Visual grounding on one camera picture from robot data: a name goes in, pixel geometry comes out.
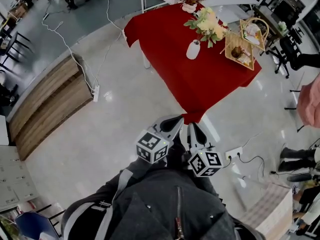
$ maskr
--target gray jacket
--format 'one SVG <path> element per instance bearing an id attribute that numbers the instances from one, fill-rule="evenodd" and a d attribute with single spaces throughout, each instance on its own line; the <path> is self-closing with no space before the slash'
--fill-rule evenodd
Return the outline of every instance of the gray jacket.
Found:
<path id="1" fill-rule="evenodd" d="M 101 239 L 237 240 L 243 238 L 240 235 L 246 236 L 246 240 L 264 239 L 228 214 L 207 178 L 196 178 L 178 170 L 148 170 L 150 166 L 145 163 L 138 159 L 127 168 L 134 173 L 126 185 L 118 185 L 122 181 L 118 174 L 97 193 L 72 204 L 62 219 L 61 231 L 66 235 L 65 229 L 68 230 L 65 240 L 100 239 L 97 231 L 103 226 L 99 225 L 108 220 L 101 206 L 105 203 L 112 204 L 106 209 L 112 211 L 109 223 L 104 224 L 107 229 Z M 143 164 L 147 169 L 141 169 L 137 164 Z M 72 227 L 66 227 L 83 206 L 87 207 L 85 212 L 77 217 Z"/>

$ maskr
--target white tiled floor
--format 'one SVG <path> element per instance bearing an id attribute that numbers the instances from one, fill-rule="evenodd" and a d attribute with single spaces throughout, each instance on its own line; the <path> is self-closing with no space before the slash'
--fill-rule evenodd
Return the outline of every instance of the white tiled floor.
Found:
<path id="1" fill-rule="evenodd" d="M 123 28 L 127 21 L 117 23 Z M 96 74 L 118 34 L 111 24 L 106 25 L 79 41 L 73 50 Z M 300 48 L 304 53 L 316 51 L 307 36 Z M 290 148 L 303 149 L 319 137 L 320 130 L 310 127 L 297 133 L 297 127 L 302 125 L 299 117 L 295 111 L 284 110 L 295 106 L 289 89 L 310 83 L 318 69 L 290 70 L 290 79 L 285 79 L 281 73 L 274 73 L 276 65 L 270 55 L 264 54 L 257 60 L 262 70 L 253 82 L 228 95 L 206 115 L 216 130 L 216 146 L 222 154 L 257 135 L 245 145 L 242 159 L 263 157 L 264 174 L 268 176 L 269 171 L 276 169 L 285 143 Z M 26 161 L 39 193 L 65 208 L 95 192 L 136 158 L 133 143 L 142 129 L 161 116 L 184 112 L 157 72 L 144 68 L 139 44 L 128 48 L 122 36 L 112 45 L 98 81 L 99 101 L 89 103 L 64 122 Z M 235 159 L 211 178 L 232 215 L 239 216 L 246 203 L 239 201 L 234 183 L 237 180 L 231 172 L 257 180 L 260 164 L 258 158 L 249 164 Z M 260 188 L 250 190 L 253 199 L 261 195 Z"/>

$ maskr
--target cabinet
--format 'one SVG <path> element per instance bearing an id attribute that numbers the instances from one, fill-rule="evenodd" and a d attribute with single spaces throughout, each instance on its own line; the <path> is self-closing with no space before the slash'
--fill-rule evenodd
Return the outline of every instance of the cabinet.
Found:
<path id="1" fill-rule="evenodd" d="M 36 187 L 15 146 L 0 145 L 0 211 L 38 196 Z"/>

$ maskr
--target wooden panel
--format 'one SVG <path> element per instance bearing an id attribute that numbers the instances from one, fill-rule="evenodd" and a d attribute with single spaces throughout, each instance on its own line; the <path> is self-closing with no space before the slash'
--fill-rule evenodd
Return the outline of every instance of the wooden panel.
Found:
<path id="1" fill-rule="evenodd" d="M 12 141 L 16 139 L 23 126 L 44 101 L 62 86 L 64 82 L 78 72 L 77 64 L 70 55 L 41 80 L 18 108 L 9 123 Z"/>
<path id="2" fill-rule="evenodd" d="M 24 161 L 50 133 L 91 100 L 83 75 L 48 98 L 16 137 L 20 159 Z"/>

